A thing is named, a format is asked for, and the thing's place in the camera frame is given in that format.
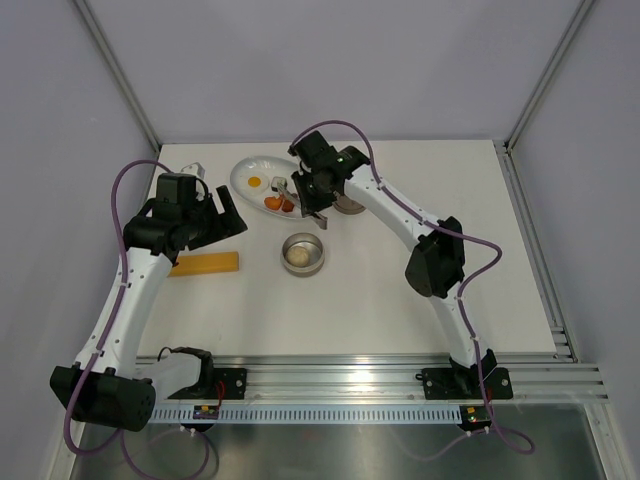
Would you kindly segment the metal tongs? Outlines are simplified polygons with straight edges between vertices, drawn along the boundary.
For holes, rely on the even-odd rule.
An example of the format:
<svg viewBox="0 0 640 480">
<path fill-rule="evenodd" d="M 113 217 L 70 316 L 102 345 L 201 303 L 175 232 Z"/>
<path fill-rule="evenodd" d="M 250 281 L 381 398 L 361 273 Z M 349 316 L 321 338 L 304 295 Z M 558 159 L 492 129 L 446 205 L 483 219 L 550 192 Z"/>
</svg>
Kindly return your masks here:
<svg viewBox="0 0 640 480">
<path fill-rule="evenodd" d="M 291 193 L 282 182 L 277 184 L 277 192 L 298 208 L 303 218 L 311 218 L 321 230 L 326 230 L 328 228 L 328 219 L 320 213 L 304 213 L 300 199 Z"/>
</svg>

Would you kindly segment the orange sausage toy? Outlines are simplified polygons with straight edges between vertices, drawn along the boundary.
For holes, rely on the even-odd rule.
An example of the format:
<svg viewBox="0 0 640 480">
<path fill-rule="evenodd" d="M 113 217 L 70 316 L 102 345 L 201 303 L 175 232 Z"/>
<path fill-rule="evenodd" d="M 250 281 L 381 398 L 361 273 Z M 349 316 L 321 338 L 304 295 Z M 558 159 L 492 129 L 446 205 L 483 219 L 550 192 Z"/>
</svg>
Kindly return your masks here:
<svg viewBox="0 0 640 480">
<path fill-rule="evenodd" d="M 294 210 L 294 208 L 295 208 L 295 204 L 292 201 L 286 198 L 283 199 L 282 206 L 281 206 L 282 212 L 290 213 Z"/>
</svg>

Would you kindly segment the beige bun toy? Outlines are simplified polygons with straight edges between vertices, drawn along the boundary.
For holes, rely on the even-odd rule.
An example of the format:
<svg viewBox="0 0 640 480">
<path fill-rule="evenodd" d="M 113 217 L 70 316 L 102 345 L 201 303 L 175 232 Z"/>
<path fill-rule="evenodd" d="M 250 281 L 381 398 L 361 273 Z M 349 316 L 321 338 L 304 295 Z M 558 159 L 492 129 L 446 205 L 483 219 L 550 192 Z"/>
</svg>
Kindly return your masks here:
<svg viewBox="0 0 640 480">
<path fill-rule="evenodd" d="M 297 268 L 304 268 L 309 265 L 310 253 L 304 246 L 292 246 L 286 253 L 287 262 Z"/>
</svg>

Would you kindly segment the round metal lunch box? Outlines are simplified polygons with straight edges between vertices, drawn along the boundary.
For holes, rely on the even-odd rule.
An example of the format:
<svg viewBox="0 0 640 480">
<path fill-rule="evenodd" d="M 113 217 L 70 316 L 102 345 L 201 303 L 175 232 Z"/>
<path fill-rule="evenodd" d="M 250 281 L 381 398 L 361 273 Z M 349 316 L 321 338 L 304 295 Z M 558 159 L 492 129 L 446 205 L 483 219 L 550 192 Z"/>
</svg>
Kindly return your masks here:
<svg viewBox="0 0 640 480">
<path fill-rule="evenodd" d="M 319 237 L 311 233 L 296 233 L 287 237 L 281 247 L 283 267 L 296 277 L 317 274 L 325 263 L 325 249 Z"/>
</svg>

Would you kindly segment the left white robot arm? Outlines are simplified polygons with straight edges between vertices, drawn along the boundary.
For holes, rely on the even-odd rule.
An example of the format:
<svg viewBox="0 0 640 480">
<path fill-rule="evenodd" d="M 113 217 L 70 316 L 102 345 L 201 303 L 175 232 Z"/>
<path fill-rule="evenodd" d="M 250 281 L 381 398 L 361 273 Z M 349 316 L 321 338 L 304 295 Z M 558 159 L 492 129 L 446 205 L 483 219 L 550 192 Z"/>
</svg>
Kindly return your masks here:
<svg viewBox="0 0 640 480">
<path fill-rule="evenodd" d="M 55 367 L 50 377 L 66 421 L 138 432 L 159 401 L 225 397 L 227 377 L 216 371 L 208 351 L 176 347 L 142 373 L 136 359 L 152 307 L 180 253 L 246 229 L 227 186 L 209 190 L 185 173 L 158 177 L 154 197 L 116 228 L 120 263 L 90 338 L 71 366 Z"/>
</svg>

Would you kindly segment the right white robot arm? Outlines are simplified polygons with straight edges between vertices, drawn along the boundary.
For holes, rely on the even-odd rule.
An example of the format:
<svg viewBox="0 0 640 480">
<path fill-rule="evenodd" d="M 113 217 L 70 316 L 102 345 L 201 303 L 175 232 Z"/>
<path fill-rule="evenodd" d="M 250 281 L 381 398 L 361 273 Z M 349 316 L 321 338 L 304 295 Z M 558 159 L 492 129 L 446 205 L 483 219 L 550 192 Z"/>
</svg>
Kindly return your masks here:
<svg viewBox="0 0 640 480">
<path fill-rule="evenodd" d="M 431 302 L 449 341 L 452 381 L 463 395 L 476 396 L 488 386 L 496 360 L 463 305 L 463 291 L 474 278 L 464 273 L 464 242 L 473 239 L 456 218 L 439 219 L 410 202 L 380 176 L 373 150 L 367 150 L 337 150 L 314 127 L 299 134 L 288 153 L 299 160 L 292 180 L 302 215 L 318 217 L 342 196 L 400 238 L 410 251 L 405 278 Z"/>
</svg>

